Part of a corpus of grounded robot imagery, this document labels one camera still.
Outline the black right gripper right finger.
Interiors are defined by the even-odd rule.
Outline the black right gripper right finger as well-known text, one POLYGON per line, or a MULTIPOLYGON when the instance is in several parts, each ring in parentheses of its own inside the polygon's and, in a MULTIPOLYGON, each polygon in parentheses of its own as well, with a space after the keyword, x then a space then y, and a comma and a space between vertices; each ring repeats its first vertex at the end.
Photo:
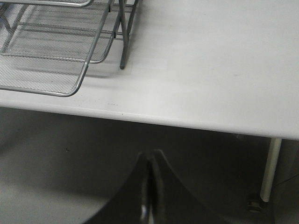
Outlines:
POLYGON ((226 224, 227 221, 192 195, 173 172, 163 151, 151 158, 155 193, 152 199, 156 224, 226 224))

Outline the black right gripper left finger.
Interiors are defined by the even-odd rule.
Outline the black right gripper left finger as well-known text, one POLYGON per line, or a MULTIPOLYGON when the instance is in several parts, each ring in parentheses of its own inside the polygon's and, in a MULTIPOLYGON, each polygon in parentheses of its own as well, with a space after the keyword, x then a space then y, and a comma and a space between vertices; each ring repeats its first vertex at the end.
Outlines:
POLYGON ((150 163, 139 153, 136 164, 119 191, 86 224, 147 224, 150 213, 150 163))

